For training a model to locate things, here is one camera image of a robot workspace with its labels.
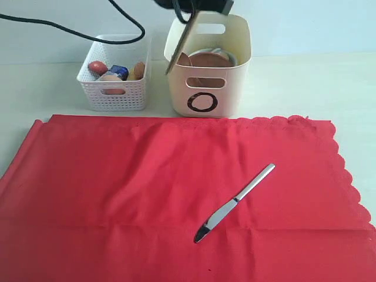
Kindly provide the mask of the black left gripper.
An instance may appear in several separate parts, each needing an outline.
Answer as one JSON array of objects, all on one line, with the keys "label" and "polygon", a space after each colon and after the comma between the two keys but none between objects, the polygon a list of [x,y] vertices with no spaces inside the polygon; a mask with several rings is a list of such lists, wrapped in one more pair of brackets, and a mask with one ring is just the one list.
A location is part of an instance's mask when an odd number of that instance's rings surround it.
[{"label": "black left gripper", "polygon": [[232,0],[154,0],[154,2],[164,9],[177,9],[185,13],[192,13],[193,9],[196,9],[224,15],[229,14],[234,4]]}]

